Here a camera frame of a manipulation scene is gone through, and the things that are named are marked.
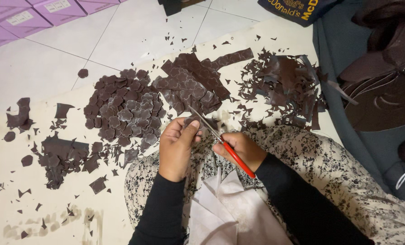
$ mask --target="floor tile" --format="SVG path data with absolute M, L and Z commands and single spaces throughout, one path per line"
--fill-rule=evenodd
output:
M 80 88 L 83 86 L 95 86 L 95 83 L 104 75 L 111 76 L 117 75 L 119 76 L 119 71 L 102 64 L 97 64 L 92 61 L 88 61 L 84 66 L 85 69 L 88 70 L 89 75 L 85 78 L 77 78 L 77 81 L 72 89 Z
M 118 6 L 48 28 L 26 39 L 88 59 Z
M 277 17 L 261 7 L 256 0 L 212 0 L 210 8 L 258 21 Z
M 142 64 L 188 48 L 192 45 L 207 10 L 205 7 L 192 5 L 167 17 L 163 6 L 155 0 L 123 2 L 90 60 L 123 70 L 130 68 L 132 62 L 135 65 Z
M 196 36 L 195 44 L 210 41 L 227 33 L 244 29 L 257 22 L 258 21 L 209 9 L 202 22 L 200 31 Z
M 211 3 L 212 3 L 212 0 L 205 0 L 204 2 L 197 3 L 196 5 L 200 5 L 200 6 L 208 8 Z
M 0 114 L 21 97 L 34 102 L 70 91 L 86 62 L 27 39 L 0 47 Z

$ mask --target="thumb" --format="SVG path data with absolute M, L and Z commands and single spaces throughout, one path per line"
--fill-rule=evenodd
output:
M 185 145 L 191 145 L 193 141 L 193 137 L 196 135 L 198 132 L 198 129 L 200 128 L 200 122 L 197 120 L 194 120 L 187 126 L 183 133 L 181 134 L 180 138 L 178 141 L 181 141 Z
M 220 155 L 221 157 L 227 159 L 228 161 L 232 163 L 236 163 L 236 161 L 233 159 L 233 157 L 228 153 L 228 151 L 225 149 L 225 147 L 222 144 L 215 144 L 213 146 L 213 151 Z

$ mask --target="black sleeve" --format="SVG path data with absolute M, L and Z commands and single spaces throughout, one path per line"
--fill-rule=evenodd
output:
M 185 179 L 176 183 L 157 173 L 129 245 L 183 244 L 184 184 Z
M 268 153 L 255 174 L 301 245 L 374 244 L 318 189 L 274 155 Z

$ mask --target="label on box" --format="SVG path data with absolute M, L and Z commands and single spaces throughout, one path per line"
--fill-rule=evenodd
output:
M 15 26 L 29 19 L 33 19 L 33 15 L 31 15 L 28 11 L 24 11 L 10 17 L 9 19 L 6 19 L 6 21 Z
M 50 13 L 54 13 L 54 12 L 59 11 L 61 9 L 71 7 L 71 4 L 68 2 L 68 0 L 60 0 L 60 1 L 56 1 L 54 3 L 48 3 L 47 5 L 44 5 L 44 7 Z

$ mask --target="white cloth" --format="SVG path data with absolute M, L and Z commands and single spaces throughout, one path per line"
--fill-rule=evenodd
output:
M 254 189 L 245 191 L 236 171 L 205 181 L 190 202 L 190 245 L 292 245 Z

